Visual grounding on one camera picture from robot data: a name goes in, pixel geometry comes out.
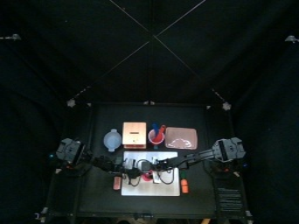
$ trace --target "orange box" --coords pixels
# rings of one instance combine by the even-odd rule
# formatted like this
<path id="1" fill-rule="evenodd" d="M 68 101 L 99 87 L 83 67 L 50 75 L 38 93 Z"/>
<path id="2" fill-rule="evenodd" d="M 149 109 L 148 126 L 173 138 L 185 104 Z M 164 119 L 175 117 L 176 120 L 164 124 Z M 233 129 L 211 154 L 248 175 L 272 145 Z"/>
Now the orange box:
<path id="1" fill-rule="evenodd" d="M 145 149 L 145 122 L 124 122 L 123 145 L 125 149 Z"/>

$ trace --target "pink tray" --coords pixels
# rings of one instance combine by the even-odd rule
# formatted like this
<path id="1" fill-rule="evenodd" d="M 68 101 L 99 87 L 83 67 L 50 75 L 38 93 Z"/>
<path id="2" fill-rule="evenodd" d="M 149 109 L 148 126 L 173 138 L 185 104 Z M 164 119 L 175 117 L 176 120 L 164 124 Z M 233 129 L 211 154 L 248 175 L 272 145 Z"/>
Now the pink tray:
<path id="1" fill-rule="evenodd" d="M 196 150 L 196 129 L 167 128 L 164 132 L 164 146 L 173 149 Z"/>

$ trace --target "red object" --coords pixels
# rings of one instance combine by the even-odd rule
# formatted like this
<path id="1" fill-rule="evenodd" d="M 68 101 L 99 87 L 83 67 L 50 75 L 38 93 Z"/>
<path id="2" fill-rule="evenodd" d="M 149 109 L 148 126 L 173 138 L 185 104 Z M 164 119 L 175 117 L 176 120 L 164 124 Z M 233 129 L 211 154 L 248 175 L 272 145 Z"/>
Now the red object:
<path id="1" fill-rule="evenodd" d="M 181 179 L 181 192 L 188 193 L 189 192 L 189 187 L 188 187 L 188 181 L 187 179 Z"/>
<path id="2" fill-rule="evenodd" d="M 121 178 L 115 177 L 113 190 L 120 190 L 121 187 Z"/>
<path id="3" fill-rule="evenodd" d="M 163 125 L 161 128 L 159 129 L 159 134 L 156 136 L 156 138 L 153 139 L 155 143 L 160 143 L 163 138 L 164 138 L 164 130 L 165 130 L 165 126 Z"/>

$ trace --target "light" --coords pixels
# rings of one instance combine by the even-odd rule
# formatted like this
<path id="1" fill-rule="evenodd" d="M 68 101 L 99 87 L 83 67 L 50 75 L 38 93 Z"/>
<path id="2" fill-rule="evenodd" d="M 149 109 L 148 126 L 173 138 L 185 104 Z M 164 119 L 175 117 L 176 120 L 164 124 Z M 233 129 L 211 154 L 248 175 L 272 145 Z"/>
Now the light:
<path id="1" fill-rule="evenodd" d="M 13 34 L 12 37 L 0 37 L 0 39 L 12 39 L 12 40 L 21 40 L 21 37 L 18 34 Z"/>
<path id="2" fill-rule="evenodd" d="M 293 43 L 295 43 L 295 41 L 299 41 L 299 39 L 297 39 L 297 38 L 295 38 L 295 36 L 289 35 L 289 36 L 285 38 L 285 40 L 284 40 L 284 41 L 291 41 L 291 42 L 293 42 Z"/>

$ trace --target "black backdrop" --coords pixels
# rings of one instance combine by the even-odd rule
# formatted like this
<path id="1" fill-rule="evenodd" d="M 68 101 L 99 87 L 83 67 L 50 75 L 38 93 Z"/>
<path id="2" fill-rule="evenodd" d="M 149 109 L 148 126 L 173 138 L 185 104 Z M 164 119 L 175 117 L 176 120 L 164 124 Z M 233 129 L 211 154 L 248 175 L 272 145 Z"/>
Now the black backdrop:
<path id="1" fill-rule="evenodd" d="M 66 101 L 232 105 L 256 223 L 296 223 L 299 2 L 2 1 L 4 223 L 40 212 Z"/>

